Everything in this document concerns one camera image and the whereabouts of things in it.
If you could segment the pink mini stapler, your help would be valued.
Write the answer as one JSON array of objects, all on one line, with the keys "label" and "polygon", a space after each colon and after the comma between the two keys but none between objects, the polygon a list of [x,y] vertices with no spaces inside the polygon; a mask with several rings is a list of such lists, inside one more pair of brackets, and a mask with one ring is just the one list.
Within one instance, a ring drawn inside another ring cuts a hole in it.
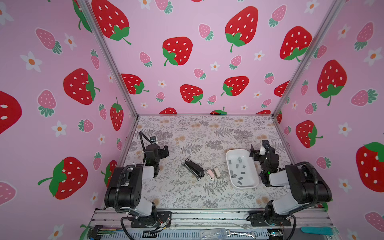
[{"label": "pink mini stapler", "polygon": [[214,180],[216,178],[215,174],[213,173],[213,171],[211,169],[207,170],[207,174],[211,178],[211,180]]}]

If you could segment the black stapler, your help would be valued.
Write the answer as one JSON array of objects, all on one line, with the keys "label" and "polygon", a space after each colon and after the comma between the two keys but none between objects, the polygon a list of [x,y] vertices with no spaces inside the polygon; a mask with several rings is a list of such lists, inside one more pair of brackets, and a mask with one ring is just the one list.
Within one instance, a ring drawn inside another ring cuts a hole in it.
[{"label": "black stapler", "polygon": [[190,159],[185,160],[184,166],[197,178],[198,181],[205,176],[204,169]]}]

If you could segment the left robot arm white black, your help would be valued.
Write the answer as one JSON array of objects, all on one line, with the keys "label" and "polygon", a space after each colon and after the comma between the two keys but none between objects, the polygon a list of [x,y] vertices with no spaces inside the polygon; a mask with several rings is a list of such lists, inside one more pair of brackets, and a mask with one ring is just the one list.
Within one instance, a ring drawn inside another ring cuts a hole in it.
[{"label": "left robot arm white black", "polygon": [[112,174],[105,195],[105,206],[117,213],[125,214],[121,225],[125,231],[125,221],[131,222],[131,228],[150,228],[149,234],[155,234],[171,225],[172,212],[159,212],[156,204],[142,196],[143,181],[153,179],[160,171],[160,160],[169,156],[168,146],[161,148],[156,137],[148,138],[139,132],[143,147],[144,160],[141,164],[117,167]]}]

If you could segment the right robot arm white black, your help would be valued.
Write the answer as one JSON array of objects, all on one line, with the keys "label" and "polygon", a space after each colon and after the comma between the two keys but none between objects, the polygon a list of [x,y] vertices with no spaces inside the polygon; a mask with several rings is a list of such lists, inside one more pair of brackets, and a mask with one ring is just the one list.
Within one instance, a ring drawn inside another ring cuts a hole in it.
[{"label": "right robot arm white black", "polygon": [[290,189],[283,197],[269,201],[263,211],[249,212],[246,220],[253,227],[291,226],[294,213],[332,200],[331,189],[312,164],[300,162],[280,168],[279,155],[269,141],[262,141],[259,150],[251,146],[250,157],[260,163],[259,176],[266,187]]}]

